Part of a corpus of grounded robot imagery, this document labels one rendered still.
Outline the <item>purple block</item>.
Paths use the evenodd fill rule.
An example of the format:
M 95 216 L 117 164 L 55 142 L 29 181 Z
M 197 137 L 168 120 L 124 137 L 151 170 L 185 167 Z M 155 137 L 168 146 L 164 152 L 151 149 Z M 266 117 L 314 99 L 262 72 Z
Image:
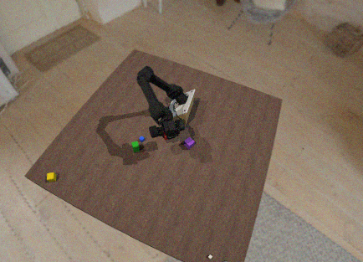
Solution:
M 184 141 L 184 146 L 189 150 L 194 146 L 195 142 L 193 139 L 191 139 L 191 137 L 188 137 L 185 141 Z

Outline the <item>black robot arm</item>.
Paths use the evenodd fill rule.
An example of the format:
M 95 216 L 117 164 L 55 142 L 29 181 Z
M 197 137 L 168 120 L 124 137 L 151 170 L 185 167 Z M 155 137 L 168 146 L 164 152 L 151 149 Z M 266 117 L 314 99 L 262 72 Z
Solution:
M 156 122 L 158 126 L 163 125 L 163 131 L 166 133 L 168 140 L 175 138 L 180 134 L 180 130 L 176 128 L 175 121 L 173 121 L 173 114 L 169 107 L 165 107 L 157 98 L 149 83 L 152 83 L 159 88 L 163 89 L 167 96 L 172 100 L 175 99 L 182 105 L 187 102 L 188 96 L 183 91 L 184 89 L 175 84 L 168 84 L 163 79 L 154 75 L 150 66 L 146 66 L 140 72 L 138 72 L 137 83 L 141 87 L 146 100 L 149 104 L 149 112 L 151 118 Z M 159 120 L 161 118 L 161 120 Z

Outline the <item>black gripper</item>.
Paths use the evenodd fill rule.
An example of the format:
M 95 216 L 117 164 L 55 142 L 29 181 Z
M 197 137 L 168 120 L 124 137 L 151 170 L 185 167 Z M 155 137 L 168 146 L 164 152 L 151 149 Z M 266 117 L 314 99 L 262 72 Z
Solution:
M 182 120 L 175 121 L 175 124 L 176 124 L 176 128 L 178 128 L 180 131 L 183 131 L 185 129 L 185 126 L 184 126 Z M 149 131 L 150 131 L 151 137 L 154 138 L 154 137 L 162 136 L 164 138 L 163 128 L 164 128 L 163 125 L 161 125 L 160 127 L 150 126 Z

